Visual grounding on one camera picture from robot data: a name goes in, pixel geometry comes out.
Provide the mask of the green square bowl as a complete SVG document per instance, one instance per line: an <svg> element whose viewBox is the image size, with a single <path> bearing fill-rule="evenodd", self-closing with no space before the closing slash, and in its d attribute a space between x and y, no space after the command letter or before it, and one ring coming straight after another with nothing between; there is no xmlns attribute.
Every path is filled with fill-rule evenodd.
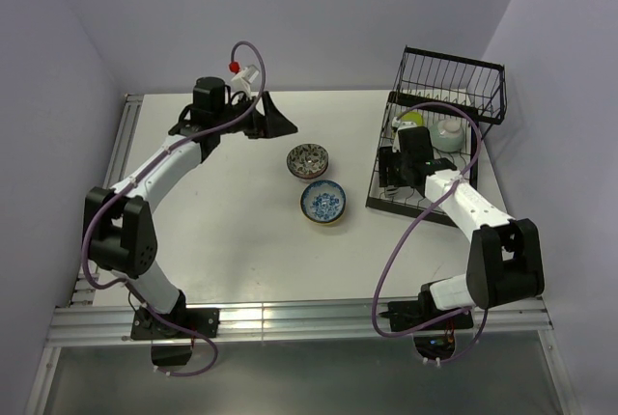
<svg viewBox="0 0 618 415"><path fill-rule="evenodd" d="M405 126L423 126L424 118L417 111L409 111L399 118L399 124Z"/></svg>

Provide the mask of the celadon green bowl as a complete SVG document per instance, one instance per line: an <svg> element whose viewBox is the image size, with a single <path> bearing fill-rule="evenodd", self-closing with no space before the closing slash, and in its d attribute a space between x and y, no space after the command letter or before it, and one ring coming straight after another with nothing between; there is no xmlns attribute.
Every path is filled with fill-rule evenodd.
<svg viewBox="0 0 618 415"><path fill-rule="evenodd" d="M430 128L433 147L440 152L458 152L464 145L464 128L456 119L443 119Z"/></svg>

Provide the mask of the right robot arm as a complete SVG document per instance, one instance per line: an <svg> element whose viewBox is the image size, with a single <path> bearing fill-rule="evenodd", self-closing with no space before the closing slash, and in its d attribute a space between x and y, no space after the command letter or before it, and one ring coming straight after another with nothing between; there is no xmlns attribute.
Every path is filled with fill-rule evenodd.
<svg viewBox="0 0 618 415"><path fill-rule="evenodd" d="M437 328L452 309L488 310L543 293L539 232L532 221L495 207L449 159L436 158L424 126L399 127L390 155L400 181L441 208L470 243L465 274L428 286L429 297L417 307L423 324Z"/></svg>

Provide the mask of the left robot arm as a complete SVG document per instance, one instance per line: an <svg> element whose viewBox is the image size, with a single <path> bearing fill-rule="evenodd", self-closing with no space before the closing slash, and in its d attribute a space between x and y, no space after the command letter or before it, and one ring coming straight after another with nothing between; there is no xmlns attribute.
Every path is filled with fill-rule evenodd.
<svg viewBox="0 0 618 415"><path fill-rule="evenodd" d="M204 163L223 135L272 139L297 131L269 92L238 93L220 78L198 79L191 102L158 151L113 187L95 187L87 194L81 248L87 280L99 291L124 286L154 313L158 331L166 337L181 335L188 325L186 299L156 261L156 208L185 175Z"/></svg>

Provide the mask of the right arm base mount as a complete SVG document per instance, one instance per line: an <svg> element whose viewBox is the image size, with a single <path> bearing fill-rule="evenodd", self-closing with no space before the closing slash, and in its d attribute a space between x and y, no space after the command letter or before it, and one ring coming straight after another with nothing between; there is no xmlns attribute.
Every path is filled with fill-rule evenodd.
<svg viewBox="0 0 618 415"><path fill-rule="evenodd" d="M456 356L458 330L471 330L474 320L469 311L455 315L455 309L439 310L432 299L389 301L379 318L388 321L389 332L397 333L431 321L421 329L429 335L412 337L415 351L427 363L441 364Z"/></svg>

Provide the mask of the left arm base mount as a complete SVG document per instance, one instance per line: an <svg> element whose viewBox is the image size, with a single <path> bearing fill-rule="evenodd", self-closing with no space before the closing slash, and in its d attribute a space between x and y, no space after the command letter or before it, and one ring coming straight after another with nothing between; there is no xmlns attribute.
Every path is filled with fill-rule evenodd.
<svg viewBox="0 0 618 415"><path fill-rule="evenodd" d="M149 309L136 310L129 337L134 342L151 343L152 363L162 370L185 366L198 340L217 336L218 308L189 308L178 314L153 314Z"/></svg>

